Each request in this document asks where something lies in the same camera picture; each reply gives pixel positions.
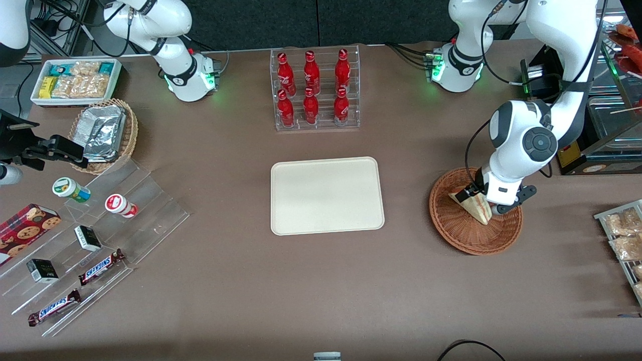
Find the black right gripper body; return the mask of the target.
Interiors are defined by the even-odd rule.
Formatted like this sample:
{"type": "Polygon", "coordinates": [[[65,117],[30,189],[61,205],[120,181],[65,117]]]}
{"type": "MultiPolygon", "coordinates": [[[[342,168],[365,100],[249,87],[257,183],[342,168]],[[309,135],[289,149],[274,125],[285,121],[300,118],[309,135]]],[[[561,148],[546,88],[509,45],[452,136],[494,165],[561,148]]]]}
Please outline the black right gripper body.
{"type": "Polygon", "coordinates": [[[39,141],[32,131],[32,128],[39,125],[1,110],[2,163],[21,166],[20,156],[25,156],[23,153],[39,141]]]}

